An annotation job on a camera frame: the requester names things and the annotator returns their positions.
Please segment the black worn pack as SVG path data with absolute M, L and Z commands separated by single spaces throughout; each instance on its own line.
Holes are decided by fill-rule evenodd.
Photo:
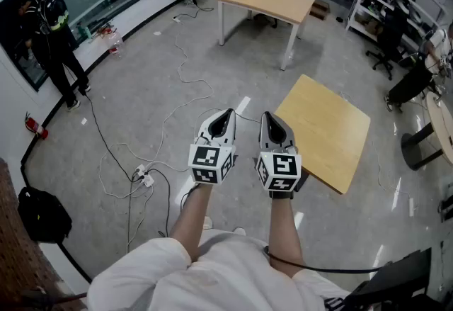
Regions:
M 430 282 L 432 249 L 415 251 L 400 261 L 387 263 L 374 277 L 361 283 L 344 299 L 342 311 L 365 311 L 380 302 L 402 303 Z

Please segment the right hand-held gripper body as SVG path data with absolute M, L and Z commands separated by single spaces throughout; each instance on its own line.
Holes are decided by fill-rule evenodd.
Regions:
M 293 192 L 302 176 L 302 156 L 294 141 L 260 142 L 256 171 L 269 192 Z

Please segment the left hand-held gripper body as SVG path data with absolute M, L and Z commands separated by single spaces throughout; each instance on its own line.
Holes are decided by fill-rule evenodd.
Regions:
M 236 147 L 216 142 L 190 145 L 188 167 L 195 183 L 220 185 L 234 166 Z

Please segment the small wooden table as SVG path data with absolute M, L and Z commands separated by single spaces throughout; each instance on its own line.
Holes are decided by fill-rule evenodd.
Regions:
M 370 117 L 304 74 L 275 114 L 294 132 L 303 171 L 337 193 L 347 193 L 367 139 Z

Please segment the round cream table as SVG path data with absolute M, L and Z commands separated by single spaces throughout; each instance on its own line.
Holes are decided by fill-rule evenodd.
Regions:
M 453 166 L 453 117 L 441 96 L 428 92 L 425 102 L 430 122 L 415 134 L 405 133 L 401 138 L 403 158 L 408 167 L 414 171 L 442 155 L 445 155 L 447 162 Z M 419 144 L 433 133 L 437 136 L 440 149 L 422 158 Z

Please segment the clear plastic bottle red label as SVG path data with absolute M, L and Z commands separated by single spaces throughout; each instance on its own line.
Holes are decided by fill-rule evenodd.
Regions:
M 117 31 L 112 31 L 107 35 L 106 38 L 108 41 L 109 53 L 116 58 L 123 57 L 125 49 L 121 34 L 119 34 Z

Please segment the person's white shirt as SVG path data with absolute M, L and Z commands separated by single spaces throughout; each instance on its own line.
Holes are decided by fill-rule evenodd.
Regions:
M 348 291 L 315 271 L 289 277 L 270 266 L 264 243 L 205 230 L 192 261 L 175 239 L 143 243 L 97 275 L 89 311 L 324 311 Z

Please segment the black bag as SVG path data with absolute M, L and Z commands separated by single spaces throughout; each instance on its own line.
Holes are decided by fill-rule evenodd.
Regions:
M 68 237 L 72 220 L 56 196 L 24 187 L 18 202 L 18 214 L 31 240 L 59 244 Z

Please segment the pile of small tools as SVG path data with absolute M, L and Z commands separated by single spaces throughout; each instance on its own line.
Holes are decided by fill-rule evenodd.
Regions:
M 76 29 L 79 32 L 80 40 L 93 40 L 97 37 L 104 37 L 109 33 L 114 33 L 117 28 L 110 21 L 97 21 L 94 23 L 94 27 L 89 28 L 83 26 L 81 23 L 76 25 Z

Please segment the large wooden table white legs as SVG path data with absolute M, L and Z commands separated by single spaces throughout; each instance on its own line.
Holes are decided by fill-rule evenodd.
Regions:
M 292 25 L 287 47 L 280 65 L 282 71 L 286 70 L 289 63 L 289 55 L 292 52 L 294 41 L 303 30 L 306 17 L 309 16 L 311 6 L 315 0 L 217 0 L 218 4 L 218 42 L 224 45 L 224 6 L 230 5 L 247 10 L 248 16 L 252 13 L 261 13 L 278 21 L 284 21 Z

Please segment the person's left forearm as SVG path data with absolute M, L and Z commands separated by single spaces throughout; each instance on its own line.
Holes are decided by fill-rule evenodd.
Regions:
M 170 238 L 184 247 L 192 261 L 196 261 L 199 255 L 199 243 L 211 192 L 212 185 L 200 184 L 196 187 L 170 232 Z

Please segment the person's right forearm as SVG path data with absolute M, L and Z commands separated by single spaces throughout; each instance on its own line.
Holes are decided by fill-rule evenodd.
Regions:
M 304 263 L 290 198 L 272 199 L 268 250 L 279 259 Z

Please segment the black office chair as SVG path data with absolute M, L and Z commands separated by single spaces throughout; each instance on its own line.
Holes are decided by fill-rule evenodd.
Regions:
M 375 70 L 378 65 L 382 64 L 388 74 L 389 80 L 392 80 L 393 65 L 391 62 L 399 63 L 406 52 L 399 51 L 401 40 L 405 29 L 407 28 L 407 15 L 399 7 L 393 11 L 387 11 L 381 33 L 377 35 L 377 44 L 380 52 L 374 53 L 366 51 L 365 55 L 377 58 L 378 61 L 372 66 Z

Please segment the red fire extinguisher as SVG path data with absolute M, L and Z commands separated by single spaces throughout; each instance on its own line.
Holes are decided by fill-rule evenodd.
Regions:
M 49 134 L 47 129 L 45 129 L 41 124 L 35 121 L 29 112 L 25 115 L 25 128 L 32 132 L 36 137 L 45 140 Z

